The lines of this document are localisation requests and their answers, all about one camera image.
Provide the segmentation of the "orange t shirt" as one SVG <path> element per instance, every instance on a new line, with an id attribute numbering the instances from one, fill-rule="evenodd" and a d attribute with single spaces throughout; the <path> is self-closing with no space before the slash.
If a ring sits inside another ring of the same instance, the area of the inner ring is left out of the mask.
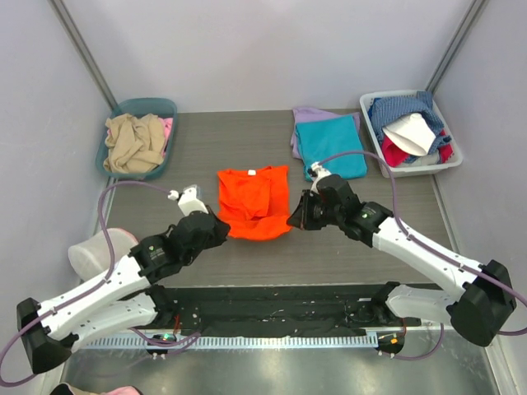
<path id="1" fill-rule="evenodd" d="M 269 241 L 291 230 L 286 165 L 257 170 L 220 170 L 219 218 L 234 239 Z"/>

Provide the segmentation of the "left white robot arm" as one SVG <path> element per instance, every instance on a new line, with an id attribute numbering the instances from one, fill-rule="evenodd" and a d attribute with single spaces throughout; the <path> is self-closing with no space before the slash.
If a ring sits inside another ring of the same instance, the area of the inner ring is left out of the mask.
<path id="1" fill-rule="evenodd" d="M 128 328 L 167 328 L 177 314 L 160 280 L 226 242 L 230 226 L 210 209 L 194 211 L 158 235 L 142 239 L 114 266 L 51 300 L 16 307 L 17 325 L 33 374 L 46 373 L 94 340 Z"/>

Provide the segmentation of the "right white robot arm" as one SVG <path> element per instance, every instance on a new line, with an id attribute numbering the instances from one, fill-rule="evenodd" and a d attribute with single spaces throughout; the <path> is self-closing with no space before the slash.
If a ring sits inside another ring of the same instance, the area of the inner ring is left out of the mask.
<path id="1" fill-rule="evenodd" d="M 423 318 L 449 324 L 476 346 L 488 346 L 516 308 L 508 270 L 492 260 L 482 265 L 429 240 L 377 202 L 363 202 L 336 174 L 315 180 L 287 219 L 300 230 L 338 227 L 349 239 L 407 263 L 436 284 L 415 288 L 390 281 L 373 297 L 376 322 Z"/>

